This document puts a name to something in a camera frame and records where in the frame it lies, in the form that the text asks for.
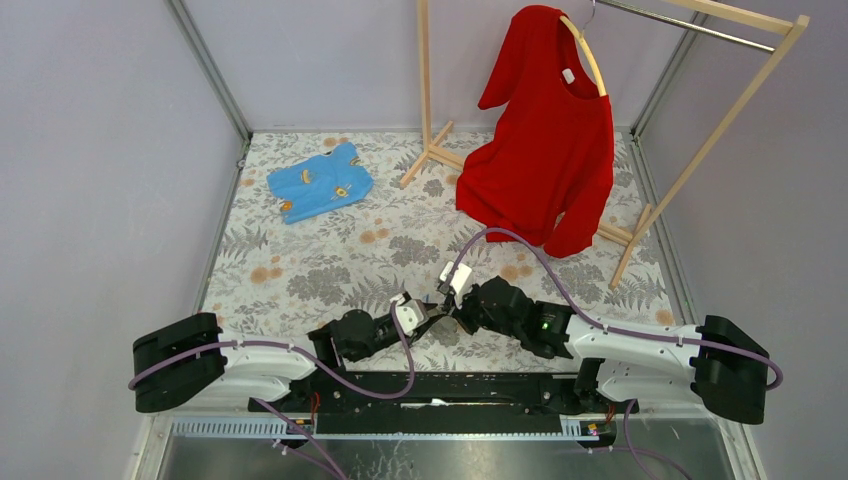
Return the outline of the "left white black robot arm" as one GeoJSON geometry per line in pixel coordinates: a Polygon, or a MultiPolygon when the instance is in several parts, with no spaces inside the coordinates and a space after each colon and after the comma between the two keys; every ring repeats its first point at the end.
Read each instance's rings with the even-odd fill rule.
{"type": "Polygon", "coordinates": [[[398,296],[388,314],[373,318],[350,310],[309,333],[311,347],[268,336],[228,331],[211,312],[192,316],[141,336],[132,344],[134,375],[128,388],[139,413],[159,413],[190,405],[235,408],[250,399],[277,402],[296,411],[309,401],[313,375],[328,376],[365,397],[395,400],[412,389],[416,371],[407,361],[402,386],[395,391],[362,387],[342,374],[356,362],[394,344],[404,353],[445,312],[434,303],[398,296]]]}

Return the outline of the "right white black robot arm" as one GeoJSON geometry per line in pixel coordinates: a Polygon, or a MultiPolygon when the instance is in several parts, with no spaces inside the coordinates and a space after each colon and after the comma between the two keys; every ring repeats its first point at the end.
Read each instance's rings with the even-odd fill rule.
{"type": "Polygon", "coordinates": [[[701,405],[742,424],[764,421],[769,353],[727,318],[678,327],[588,322],[574,307],[533,300],[501,277],[452,280],[445,289],[467,333],[489,330],[538,357],[576,361],[573,396],[583,410],[645,399],[701,405]]]}

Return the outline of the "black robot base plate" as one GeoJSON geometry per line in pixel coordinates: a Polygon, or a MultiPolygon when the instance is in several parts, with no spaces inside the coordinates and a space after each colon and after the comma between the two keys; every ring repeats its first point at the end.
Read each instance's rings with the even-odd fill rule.
{"type": "Polygon", "coordinates": [[[295,380],[279,400],[252,399],[319,435],[614,437],[628,404],[597,393],[579,375],[551,373],[345,372],[345,387],[323,371],[295,380]]]}

